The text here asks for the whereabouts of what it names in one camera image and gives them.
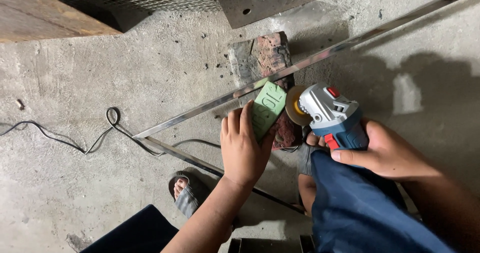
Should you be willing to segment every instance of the left hand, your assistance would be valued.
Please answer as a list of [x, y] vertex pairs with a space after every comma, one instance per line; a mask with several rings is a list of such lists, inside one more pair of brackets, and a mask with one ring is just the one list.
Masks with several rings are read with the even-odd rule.
[[243, 109], [236, 109], [222, 120], [220, 145], [225, 169], [224, 177], [243, 185], [253, 186], [260, 179], [270, 158], [274, 133], [268, 132], [259, 145], [252, 127], [250, 100]]

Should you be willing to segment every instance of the green polishing compound bar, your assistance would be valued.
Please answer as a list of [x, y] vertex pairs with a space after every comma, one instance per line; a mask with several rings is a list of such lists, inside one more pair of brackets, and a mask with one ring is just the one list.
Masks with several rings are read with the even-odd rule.
[[251, 123], [255, 139], [260, 142], [285, 108], [287, 94], [278, 85], [267, 82], [253, 102]]

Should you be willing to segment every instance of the right hand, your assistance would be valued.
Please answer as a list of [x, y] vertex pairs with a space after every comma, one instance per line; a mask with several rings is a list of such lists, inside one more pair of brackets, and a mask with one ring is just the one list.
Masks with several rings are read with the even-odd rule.
[[335, 150], [333, 160], [365, 167], [398, 182], [440, 174], [417, 149], [390, 128], [367, 119], [362, 120], [362, 125], [370, 139], [367, 151]]

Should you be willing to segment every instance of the grinder body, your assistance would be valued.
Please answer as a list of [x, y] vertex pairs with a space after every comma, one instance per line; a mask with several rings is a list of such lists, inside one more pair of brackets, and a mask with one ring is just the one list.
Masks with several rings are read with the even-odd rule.
[[302, 92], [297, 107], [313, 120], [310, 127], [331, 149], [366, 150], [369, 139], [360, 124], [362, 110], [332, 86], [320, 82]]

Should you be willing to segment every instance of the hand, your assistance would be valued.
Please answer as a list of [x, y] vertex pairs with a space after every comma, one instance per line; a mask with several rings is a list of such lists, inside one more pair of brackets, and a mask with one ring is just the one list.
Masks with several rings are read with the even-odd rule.
[[236, 109], [222, 120], [220, 144], [222, 146], [224, 177], [240, 185], [253, 186], [267, 166], [274, 133], [269, 132], [261, 141], [255, 140], [252, 127], [250, 100], [243, 109]]
[[362, 124], [370, 139], [367, 151], [335, 150], [332, 151], [333, 160], [365, 167], [398, 182], [440, 174], [417, 149], [393, 130], [367, 119], [362, 120]]

